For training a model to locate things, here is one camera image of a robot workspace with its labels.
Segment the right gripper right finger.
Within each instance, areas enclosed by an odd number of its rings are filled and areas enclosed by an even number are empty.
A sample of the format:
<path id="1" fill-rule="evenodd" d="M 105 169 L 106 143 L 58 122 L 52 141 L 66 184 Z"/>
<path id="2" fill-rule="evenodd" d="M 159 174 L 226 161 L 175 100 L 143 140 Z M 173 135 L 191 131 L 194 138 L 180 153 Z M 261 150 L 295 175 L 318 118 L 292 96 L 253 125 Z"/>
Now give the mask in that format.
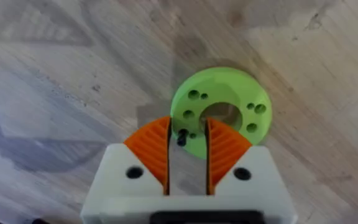
<path id="1" fill-rule="evenodd" d="M 255 146 L 227 124 L 207 119 L 207 195 L 285 195 L 276 163 L 265 146 Z"/>

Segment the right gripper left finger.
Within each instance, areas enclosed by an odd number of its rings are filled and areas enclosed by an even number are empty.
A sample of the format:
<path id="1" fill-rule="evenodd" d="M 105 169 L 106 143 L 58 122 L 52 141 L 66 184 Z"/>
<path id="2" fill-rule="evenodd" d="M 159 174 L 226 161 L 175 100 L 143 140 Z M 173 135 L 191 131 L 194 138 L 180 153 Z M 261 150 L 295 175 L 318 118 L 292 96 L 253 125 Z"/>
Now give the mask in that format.
<path id="1" fill-rule="evenodd" d="M 171 118 L 152 121 L 124 142 L 110 144 L 103 155 L 90 196 L 166 196 L 170 193 Z"/>

